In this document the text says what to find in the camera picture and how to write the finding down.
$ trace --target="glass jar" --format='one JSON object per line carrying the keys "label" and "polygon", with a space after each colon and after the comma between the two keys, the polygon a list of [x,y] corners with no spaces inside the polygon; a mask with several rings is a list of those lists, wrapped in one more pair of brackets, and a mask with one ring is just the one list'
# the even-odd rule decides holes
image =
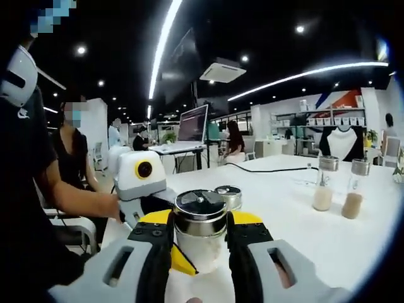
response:
{"label": "glass jar", "polygon": [[355,219],[359,215],[363,201],[364,179],[369,175],[371,164],[368,161],[352,160],[351,176],[348,183],[348,194],[345,198],[341,214],[348,219]]}
{"label": "glass jar", "polygon": [[334,156],[320,156],[314,193],[313,208],[318,211],[329,210],[333,199],[333,178],[338,171],[340,159]]}

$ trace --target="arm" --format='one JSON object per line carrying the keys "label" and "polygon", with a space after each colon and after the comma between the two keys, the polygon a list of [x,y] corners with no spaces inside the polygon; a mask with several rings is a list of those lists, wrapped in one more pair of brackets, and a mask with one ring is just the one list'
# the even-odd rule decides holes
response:
{"label": "arm", "polygon": [[116,195],[84,191],[63,182],[57,160],[38,173],[35,181],[46,200],[67,214],[119,219]]}
{"label": "arm", "polygon": [[86,181],[88,185],[90,185],[97,193],[102,193],[102,190],[100,188],[100,184],[98,183],[98,180],[95,178],[93,170],[90,167],[90,164],[88,163],[88,157],[86,157]]}
{"label": "arm", "polygon": [[229,153],[229,156],[237,155],[240,152],[241,152],[241,145],[239,145],[235,151],[233,151],[232,153]]}
{"label": "arm", "polygon": [[384,156],[384,152],[386,151],[386,141],[387,141],[387,134],[386,134],[386,132],[384,131],[384,132],[383,132],[383,140],[382,140],[381,149],[380,149],[382,156]]}

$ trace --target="yellow camera lens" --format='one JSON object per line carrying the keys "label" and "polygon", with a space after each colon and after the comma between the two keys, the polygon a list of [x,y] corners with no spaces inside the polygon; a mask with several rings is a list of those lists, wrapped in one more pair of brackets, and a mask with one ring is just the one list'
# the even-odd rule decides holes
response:
{"label": "yellow camera lens", "polygon": [[153,167],[149,161],[139,161],[134,168],[134,173],[141,180],[147,179],[152,172]]}

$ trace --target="white chair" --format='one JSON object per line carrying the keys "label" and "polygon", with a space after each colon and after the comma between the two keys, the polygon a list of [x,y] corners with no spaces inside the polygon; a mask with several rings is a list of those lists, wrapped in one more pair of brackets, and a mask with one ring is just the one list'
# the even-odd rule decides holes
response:
{"label": "white chair", "polygon": [[401,139],[397,137],[386,138],[386,149],[383,156],[383,166],[397,167],[398,155],[400,154]]}
{"label": "white chair", "polygon": [[96,228],[95,224],[88,218],[77,217],[77,218],[63,218],[65,213],[58,211],[54,208],[46,208],[47,203],[44,195],[39,190],[37,184],[35,183],[35,188],[37,190],[38,198],[44,213],[47,215],[49,221],[58,230],[68,229],[69,232],[80,232],[81,233],[81,243],[79,244],[85,251],[87,251],[87,240],[90,243],[90,254],[94,255],[97,253],[97,238],[96,238]]}
{"label": "white chair", "polygon": [[105,177],[101,147],[102,147],[102,142],[98,142],[95,144],[95,148],[93,150],[93,162],[94,162],[95,171],[101,172],[102,176]]}
{"label": "white chair", "polygon": [[244,139],[244,152],[246,153],[246,161],[255,159],[255,140],[254,137],[243,137]]}

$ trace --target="bottle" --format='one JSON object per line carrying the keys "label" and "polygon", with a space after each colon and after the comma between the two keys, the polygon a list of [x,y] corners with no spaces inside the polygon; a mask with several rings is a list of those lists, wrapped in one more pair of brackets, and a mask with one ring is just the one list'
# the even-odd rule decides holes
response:
{"label": "bottle", "polygon": [[355,219],[360,211],[363,201],[362,186],[364,179],[369,175],[371,164],[366,160],[352,160],[351,176],[348,183],[348,194],[341,214],[348,219]]}
{"label": "bottle", "polygon": [[338,171],[340,159],[334,156],[319,157],[317,174],[317,186],[314,193],[313,208],[318,211],[326,211],[331,206],[333,198],[332,180],[333,175]]}

